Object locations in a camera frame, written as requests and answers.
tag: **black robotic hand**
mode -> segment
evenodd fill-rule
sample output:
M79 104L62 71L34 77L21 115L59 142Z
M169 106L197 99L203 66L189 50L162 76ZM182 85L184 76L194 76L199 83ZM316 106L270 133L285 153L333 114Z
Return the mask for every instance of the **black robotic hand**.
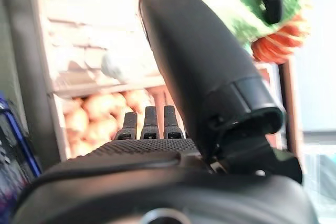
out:
M284 111L222 21L201 0L140 7L191 139L171 107L163 140L155 108L146 110L141 140L136 115L126 114L114 141L26 188L12 223L317 224L297 158L265 138L281 128Z

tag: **black plastic casing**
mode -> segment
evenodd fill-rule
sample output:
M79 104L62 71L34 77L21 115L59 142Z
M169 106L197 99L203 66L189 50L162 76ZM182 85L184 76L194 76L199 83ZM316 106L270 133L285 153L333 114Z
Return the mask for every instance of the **black plastic casing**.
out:
M147 223L147 212L170 208L192 224L318 224L308 196L289 178L210 174L185 158L105 152L69 160L35 181L11 223ZM128 222L132 217L137 221Z
M251 56L204 2L141 0L140 11L160 73L205 159L235 129L253 135L281 128L282 106Z

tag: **produce display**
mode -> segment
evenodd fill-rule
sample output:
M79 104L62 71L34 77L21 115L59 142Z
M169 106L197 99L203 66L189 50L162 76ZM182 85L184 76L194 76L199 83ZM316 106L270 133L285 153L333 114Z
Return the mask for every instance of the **produce display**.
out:
M137 137L140 137L146 106L153 105L146 90L124 93L93 94L73 98L73 109L66 111L65 124L71 157L86 155L114 139L128 112L138 114Z
M302 10L277 32L258 39L252 43L253 56L257 61L268 63L285 63L301 47L310 34L308 12L311 9L309 0L302 0Z

